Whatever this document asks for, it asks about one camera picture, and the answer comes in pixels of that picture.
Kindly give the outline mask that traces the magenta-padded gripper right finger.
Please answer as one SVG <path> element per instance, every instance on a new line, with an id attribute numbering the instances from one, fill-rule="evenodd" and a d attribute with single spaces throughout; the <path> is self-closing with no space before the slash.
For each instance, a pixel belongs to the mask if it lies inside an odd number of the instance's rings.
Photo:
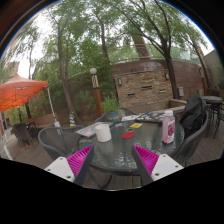
<path id="1" fill-rule="evenodd" d="M 167 154 L 157 155 L 137 145 L 132 145 L 131 153 L 143 186 L 183 169 L 182 165 Z"/>

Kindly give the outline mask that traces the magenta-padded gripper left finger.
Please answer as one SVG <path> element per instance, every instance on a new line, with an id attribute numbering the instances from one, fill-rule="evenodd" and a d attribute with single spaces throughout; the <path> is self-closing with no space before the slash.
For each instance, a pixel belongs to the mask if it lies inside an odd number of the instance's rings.
<path id="1" fill-rule="evenodd" d="M 68 158 L 58 157 L 46 171 L 82 186 L 94 156 L 94 146 L 89 145 Z"/>

